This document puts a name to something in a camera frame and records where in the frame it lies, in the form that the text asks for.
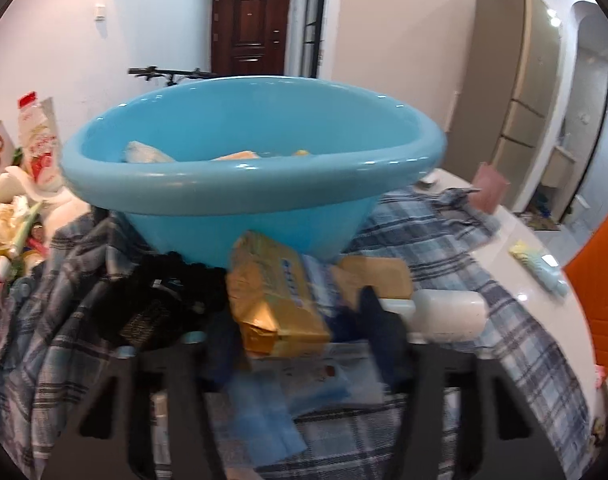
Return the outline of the brown flat pack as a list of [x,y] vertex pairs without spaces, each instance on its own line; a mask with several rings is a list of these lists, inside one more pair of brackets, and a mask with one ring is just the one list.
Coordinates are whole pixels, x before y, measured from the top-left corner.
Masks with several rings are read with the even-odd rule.
[[399,258],[345,256],[330,266],[330,273],[342,299],[355,311],[365,287],[379,299],[409,300],[414,291],[409,268]]

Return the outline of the white wall switch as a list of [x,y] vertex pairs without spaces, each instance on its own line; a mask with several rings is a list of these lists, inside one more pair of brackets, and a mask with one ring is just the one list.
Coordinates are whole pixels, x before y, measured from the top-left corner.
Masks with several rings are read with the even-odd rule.
[[106,19],[106,6],[102,3],[95,5],[95,20],[97,22],[104,21]]

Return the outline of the crumpled white paper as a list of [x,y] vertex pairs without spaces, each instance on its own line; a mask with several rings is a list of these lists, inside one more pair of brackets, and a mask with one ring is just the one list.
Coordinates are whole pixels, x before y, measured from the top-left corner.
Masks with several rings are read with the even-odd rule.
[[44,231],[42,244],[46,247],[57,230],[90,211],[88,203],[65,186],[56,192],[43,191],[24,170],[9,166],[0,175],[0,249],[10,245],[20,221],[27,219],[35,204],[42,205],[38,220]]

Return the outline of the white lotion bottle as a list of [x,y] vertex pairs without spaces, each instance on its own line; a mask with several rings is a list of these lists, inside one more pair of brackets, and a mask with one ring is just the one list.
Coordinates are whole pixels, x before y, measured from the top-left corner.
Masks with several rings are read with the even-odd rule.
[[472,341],[488,320],[485,299],[465,290],[421,289],[409,299],[383,299],[382,307],[402,318],[412,342]]

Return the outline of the strawberry milk bottle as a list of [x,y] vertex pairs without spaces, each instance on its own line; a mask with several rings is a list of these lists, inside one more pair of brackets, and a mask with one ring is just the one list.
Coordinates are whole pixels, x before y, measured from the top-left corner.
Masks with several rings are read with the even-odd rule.
[[58,192],[62,187],[62,177],[57,128],[35,91],[19,98],[18,107],[23,167],[41,191]]

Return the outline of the blue plastic basin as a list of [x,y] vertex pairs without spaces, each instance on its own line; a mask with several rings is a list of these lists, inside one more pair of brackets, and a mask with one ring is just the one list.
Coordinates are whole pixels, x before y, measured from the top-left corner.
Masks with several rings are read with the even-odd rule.
[[157,252],[226,266],[245,232],[321,260],[387,192],[441,162],[442,129],[390,96],[320,79],[241,76],[152,91],[63,145],[84,202],[121,214]]

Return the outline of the black electric bicycle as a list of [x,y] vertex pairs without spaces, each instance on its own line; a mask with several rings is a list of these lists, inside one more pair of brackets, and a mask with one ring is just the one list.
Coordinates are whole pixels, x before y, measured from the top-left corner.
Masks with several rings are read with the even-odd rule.
[[184,80],[205,80],[217,78],[217,75],[210,72],[205,72],[196,68],[195,70],[163,70],[158,66],[151,65],[147,67],[132,67],[127,73],[129,76],[142,78],[145,81],[152,81],[156,78],[165,80],[167,87],[177,86]]

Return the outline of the blue plaid cloth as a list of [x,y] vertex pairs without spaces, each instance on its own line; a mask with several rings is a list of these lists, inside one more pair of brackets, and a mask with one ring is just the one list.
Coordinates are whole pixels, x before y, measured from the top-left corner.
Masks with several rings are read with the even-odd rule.
[[[348,246],[352,255],[404,260],[422,289],[472,290],[490,309],[476,350],[502,361],[557,452],[566,475],[588,461],[589,408],[550,333],[473,258],[498,221],[472,209],[464,192],[385,196]],[[90,314],[110,284],[131,274],[149,247],[120,214],[95,209],[61,228],[47,261],[13,286],[0,341],[0,444],[25,477],[37,479],[73,408],[110,359]],[[400,424],[403,400],[366,410],[301,417],[305,448],[260,469],[266,479],[377,479]]]

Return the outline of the blue wet wipes pack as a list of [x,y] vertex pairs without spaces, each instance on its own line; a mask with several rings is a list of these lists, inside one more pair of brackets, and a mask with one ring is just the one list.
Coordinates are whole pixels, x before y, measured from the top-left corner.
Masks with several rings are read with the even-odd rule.
[[253,466],[272,466],[306,450],[274,373],[239,372],[226,395],[234,412],[232,435],[244,444]]

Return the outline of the beige refrigerator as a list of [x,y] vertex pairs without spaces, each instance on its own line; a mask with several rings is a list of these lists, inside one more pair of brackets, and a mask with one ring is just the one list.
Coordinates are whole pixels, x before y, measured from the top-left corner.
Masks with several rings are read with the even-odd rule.
[[512,208],[532,166],[556,88],[560,21],[544,0],[475,0],[464,83],[442,167],[472,181],[486,162]]

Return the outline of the dark red door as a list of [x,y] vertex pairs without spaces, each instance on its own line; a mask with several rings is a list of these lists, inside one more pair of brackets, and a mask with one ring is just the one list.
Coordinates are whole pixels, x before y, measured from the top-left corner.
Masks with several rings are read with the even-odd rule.
[[284,74],[290,0],[212,0],[211,70]]

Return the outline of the orange chair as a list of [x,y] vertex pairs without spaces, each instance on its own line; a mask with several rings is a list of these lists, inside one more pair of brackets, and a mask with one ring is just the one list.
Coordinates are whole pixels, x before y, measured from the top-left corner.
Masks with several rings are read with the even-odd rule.
[[608,375],[608,215],[564,273],[584,310],[596,364]]

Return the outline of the pink plastic cup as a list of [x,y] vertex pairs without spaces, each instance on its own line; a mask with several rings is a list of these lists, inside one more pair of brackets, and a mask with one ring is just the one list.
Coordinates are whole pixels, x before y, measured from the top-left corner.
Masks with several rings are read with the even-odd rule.
[[509,181],[487,162],[476,172],[469,193],[469,203],[484,214],[494,214],[510,187]]

